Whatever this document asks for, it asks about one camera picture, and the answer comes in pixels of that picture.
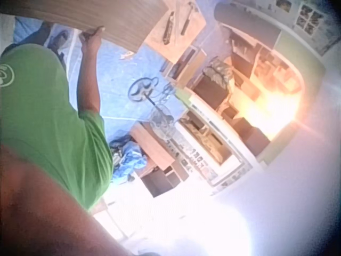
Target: workbench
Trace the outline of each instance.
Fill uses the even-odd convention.
[[[145,39],[145,43],[148,44],[153,50],[158,52],[160,55],[165,57],[171,63],[175,64],[185,50],[191,45],[194,39],[202,31],[206,25],[204,16],[201,14],[200,9],[197,6],[196,1],[188,0],[163,0],[168,6],[168,11],[159,20],[154,29]],[[198,11],[192,11],[191,18],[185,35],[180,35],[183,25],[186,22],[190,11],[189,2],[195,4]],[[174,24],[172,29],[172,35],[170,38],[170,43],[164,45],[163,35],[166,30],[167,22],[171,12],[174,13]]]

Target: hand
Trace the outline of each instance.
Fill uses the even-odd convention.
[[[102,34],[105,30],[104,26],[98,27],[95,32],[82,32],[79,35],[80,42],[82,43],[83,55],[89,54],[96,56],[102,44]]]

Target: green t-shirt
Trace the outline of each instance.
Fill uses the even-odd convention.
[[[112,176],[102,117],[73,109],[66,73],[49,49],[19,46],[1,58],[0,72],[1,143],[90,209]]]

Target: floor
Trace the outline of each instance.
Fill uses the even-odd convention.
[[[198,35],[193,45],[201,47],[207,53],[205,65],[210,59],[219,55],[222,59],[230,54],[229,47],[225,44],[225,38],[217,22],[214,19],[214,7],[219,0],[197,0],[197,4],[206,19],[206,27]],[[13,28],[13,41],[19,42],[41,24],[40,20],[15,17],[10,20],[10,29],[2,33],[2,45],[11,41],[10,31]],[[51,36],[55,36],[61,30],[69,31],[69,40],[62,49],[67,64],[67,75],[69,80],[70,102],[74,108],[76,103],[76,86],[81,61],[80,41],[77,37],[77,30],[55,25]],[[143,44],[137,54],[127,59],[121,59],[127,51],[113,43],[103,40],[98,57],[98,81],[101,95],[101,115],[105,121],[105,134],[110,141],[120,137],[127,132],[136,120],[148,120],[152,105],[149,102],[130,102],[127,92],[130,85],[142,77],[158,77],[159,84],[153,95],[158,95],[168,82],[159,72],[164,58],[154,50]],[[171,96],[165,104],[175,119],[179,119],[185,111],[185,106],[175,97]]]

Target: hammer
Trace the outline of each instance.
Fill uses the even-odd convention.
[[[188,13],[186,22],[185,22],[185,24],[183,25],[183,28],[182,28],[182,30],[181,30],[181,35],[182,35],[182,36],[185,35],[185,32],[186,32],[187,27],[188,27],[188,24],[190,23],[192,11],[194,10],[195,12],[198,12],[198,8],[196,7],[195,3],[189,2],[188,4],[190,5],[190,11],[189,11],[189,13]]]

